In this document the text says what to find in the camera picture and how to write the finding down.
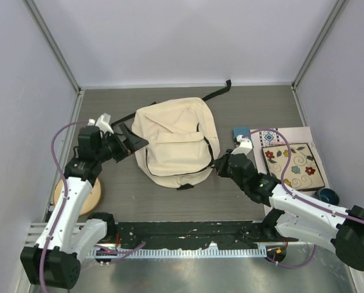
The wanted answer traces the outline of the cream canvas backpack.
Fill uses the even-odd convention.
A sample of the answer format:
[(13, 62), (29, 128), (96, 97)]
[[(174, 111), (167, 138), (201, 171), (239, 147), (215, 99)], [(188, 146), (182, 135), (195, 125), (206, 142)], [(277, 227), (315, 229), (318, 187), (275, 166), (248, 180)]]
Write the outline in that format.
[(135, 152), (138, 167), (154, 183), (177, 190), (205, 181), (220, 154), (220, 143), (208, 100), (227, 93), (232, 82), (203, 98), (152, 103), (111, 124), (133, 119), (131, 130), (148, 141)]

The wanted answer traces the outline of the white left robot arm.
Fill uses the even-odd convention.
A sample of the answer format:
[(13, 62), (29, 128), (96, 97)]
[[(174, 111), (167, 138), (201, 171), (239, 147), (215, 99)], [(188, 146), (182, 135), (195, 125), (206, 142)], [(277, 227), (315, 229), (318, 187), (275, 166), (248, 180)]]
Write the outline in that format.
[(96, 214), (74, 234), (80, 211), (88, 198), (102, 164), (122, 161), (146, 147), (148, 141), (120, 124), (124, 139), (110, 125), (89, 124), (80, 129), (74, 157), (60, 168), (63, 187), (49, 221), (35, 244), (24, 247), (20, 260), (31, 284), (48, 288), (72, 289), (77, 283), (82, 262), (101, 241), (111, 243), (116, 237), (113, 215)]

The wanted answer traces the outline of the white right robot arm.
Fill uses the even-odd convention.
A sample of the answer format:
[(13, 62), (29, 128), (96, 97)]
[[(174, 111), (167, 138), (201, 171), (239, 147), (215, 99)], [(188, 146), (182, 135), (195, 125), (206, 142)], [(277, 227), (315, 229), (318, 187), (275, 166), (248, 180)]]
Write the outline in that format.
[(281, 236), (329, 250), (349, 267), (364, 272), (364, 208), (319, 201), (260, 173), (245, 154), (227, 152), (215, 160), (220, 177), (230, 178), (252, 201), (271, 208), (262, 225), (269, 241)]

